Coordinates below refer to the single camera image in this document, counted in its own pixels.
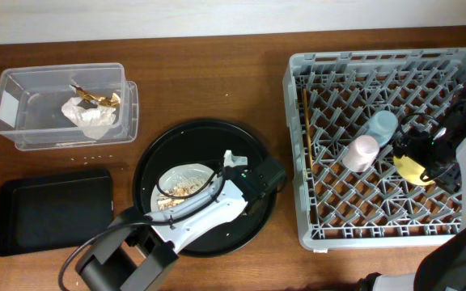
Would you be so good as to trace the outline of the yellow plastic bowl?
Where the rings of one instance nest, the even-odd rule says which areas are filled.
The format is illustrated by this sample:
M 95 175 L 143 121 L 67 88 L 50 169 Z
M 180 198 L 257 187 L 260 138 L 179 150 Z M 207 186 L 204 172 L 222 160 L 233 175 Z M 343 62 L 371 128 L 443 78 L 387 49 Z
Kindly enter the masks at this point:
M 434 183 L 433 180 L 427 182 L 422 181 L 421 174 L 424 172 L 425 168 L 407 156 L 402 156 L 401 158 L 394 156 L 393 163 L 399 175 L 411 184 L 426 186 Z

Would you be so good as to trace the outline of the blue plastic cup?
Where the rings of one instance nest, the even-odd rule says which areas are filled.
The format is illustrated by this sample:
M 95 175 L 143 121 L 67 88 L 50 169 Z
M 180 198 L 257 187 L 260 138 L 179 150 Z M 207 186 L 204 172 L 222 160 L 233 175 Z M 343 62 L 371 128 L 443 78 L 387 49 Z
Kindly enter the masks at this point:
M 392 138 L 398 126 L 398 119 L 393 112 L 382 110 L 376 112 L 366 123 L 365 134 L 373 137 L 380 147 L 384 147 Z

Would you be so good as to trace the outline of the pink plastic cup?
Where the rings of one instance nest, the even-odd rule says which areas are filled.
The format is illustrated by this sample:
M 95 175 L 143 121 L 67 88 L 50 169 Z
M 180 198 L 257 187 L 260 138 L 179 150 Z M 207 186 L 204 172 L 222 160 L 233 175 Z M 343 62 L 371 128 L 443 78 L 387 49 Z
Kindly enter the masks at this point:
M 349 144 L 348 151 L 341 161 L 351 171 L 364 172 L 374 162 L 378 153 L 379 143 L 369 135 L 362 135 Z

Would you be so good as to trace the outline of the grey plate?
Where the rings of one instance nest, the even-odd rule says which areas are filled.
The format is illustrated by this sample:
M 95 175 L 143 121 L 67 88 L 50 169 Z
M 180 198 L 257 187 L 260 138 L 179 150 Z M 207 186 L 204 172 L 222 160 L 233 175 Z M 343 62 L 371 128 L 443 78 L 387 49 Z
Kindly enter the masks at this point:
M 161 183 L 162 185 L 164 185 L 168 179 L 174 179 L 179 175 L 199 176 L 199 177 L 206 179 L 207 181 L 208 178 L 213 173 L 214 171 L 208 166 L 205 166 L 199 163 L 186 164 L 186 165 L 173 167 L 167 172 L 163 173 L 161 177 L 159 178 L 158 182 L 159 184 Z M 151 196 L 150 196 L 150 212 L 159 211 L 157 203 L 156 203 L 156 198 L 159 192 L 156 190 L 156 188 L 157 186 L 154 186 Z

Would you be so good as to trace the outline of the food scraps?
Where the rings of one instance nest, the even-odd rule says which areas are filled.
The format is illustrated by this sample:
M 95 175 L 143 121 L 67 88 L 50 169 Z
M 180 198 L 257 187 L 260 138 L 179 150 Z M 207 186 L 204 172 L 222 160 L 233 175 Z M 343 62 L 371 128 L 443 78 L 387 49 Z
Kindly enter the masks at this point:
M 185 175 L 168 179 L 164 185 L 160 183 L 156 188 L 159 192 L 156 198 L 158 209 L 169 209 L 185 202 L 192 194 L 201 189 L 205 183 L 206 179 L 202 177 Z

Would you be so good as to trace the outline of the wooden chopstick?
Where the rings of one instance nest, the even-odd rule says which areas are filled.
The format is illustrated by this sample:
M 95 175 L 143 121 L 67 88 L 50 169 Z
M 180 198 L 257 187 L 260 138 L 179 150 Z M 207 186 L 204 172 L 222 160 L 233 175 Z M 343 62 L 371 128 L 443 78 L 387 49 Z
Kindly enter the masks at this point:
M 306 133 L 306 142 L 307 142 L 307 152 L 308 152 L 308 161 L 311 171 L 313 171 L 313 157 L 311 151 L 311 137 L 310 137 L 310 122 L 309 122 L 309 112 L 308 112 L 308 99 L 307 99 L 307 88 L 304 87 L 302 89 L 302 97 L 303 97 L 303 112 L 304 112 L 304 120 L 305 120 L 305 133 Z

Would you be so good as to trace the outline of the gold snack wrapper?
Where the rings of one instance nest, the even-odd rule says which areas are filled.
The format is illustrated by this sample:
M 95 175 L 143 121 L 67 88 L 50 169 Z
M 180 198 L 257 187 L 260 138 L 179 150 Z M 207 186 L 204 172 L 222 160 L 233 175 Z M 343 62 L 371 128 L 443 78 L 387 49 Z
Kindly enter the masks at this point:
M 74 84 L 70 84 L 70 89 L 85 103 L 106 108 L 118 108 L 121 105 L 121 97 L 117 93 L 111 96 L 97 95 Z

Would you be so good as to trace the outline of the white napkin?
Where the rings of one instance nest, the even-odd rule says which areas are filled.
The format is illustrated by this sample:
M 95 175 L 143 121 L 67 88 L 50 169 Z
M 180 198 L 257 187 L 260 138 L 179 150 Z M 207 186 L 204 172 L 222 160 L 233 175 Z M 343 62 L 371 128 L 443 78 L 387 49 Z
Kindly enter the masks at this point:
M 61 107 L 62 114 L 77 127 L 83 128 L 86 137 L 99 140 L 116 119 L 115 108 L 97 105 L 94 107 L 80 97 L 70 98 Z

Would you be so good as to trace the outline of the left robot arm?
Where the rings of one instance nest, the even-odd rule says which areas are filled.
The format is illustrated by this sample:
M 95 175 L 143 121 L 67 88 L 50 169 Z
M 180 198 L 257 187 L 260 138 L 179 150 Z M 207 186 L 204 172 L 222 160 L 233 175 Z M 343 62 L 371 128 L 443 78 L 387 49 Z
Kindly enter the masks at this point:
M 286 181 L 284 166 L 267 157 L 251 168 L 247 158 L 226 151 L 222 165 L 186 196 L 169 192 L 178 205 L 143 214 L 124 210 L 109 227 L 78 247 L 57 276 L 65 289 L 70 263 L 91 290 L 156 290 L 179 253 L 209 230 L 252 212 Z

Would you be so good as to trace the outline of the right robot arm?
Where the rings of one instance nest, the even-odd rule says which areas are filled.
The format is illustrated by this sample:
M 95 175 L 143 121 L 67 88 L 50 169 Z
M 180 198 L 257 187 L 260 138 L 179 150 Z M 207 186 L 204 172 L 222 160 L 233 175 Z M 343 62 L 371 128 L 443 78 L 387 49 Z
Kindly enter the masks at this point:
M 462 194 L 461 230 L 403 276 L 371 273 L 358 290 L 466 290 L 466 88 L 455 92 L 456 101 L 436 121 L 434 133 L 403 133 L 400 145 L 406 155 L 424 167 L 422 177 L 446 190 Z

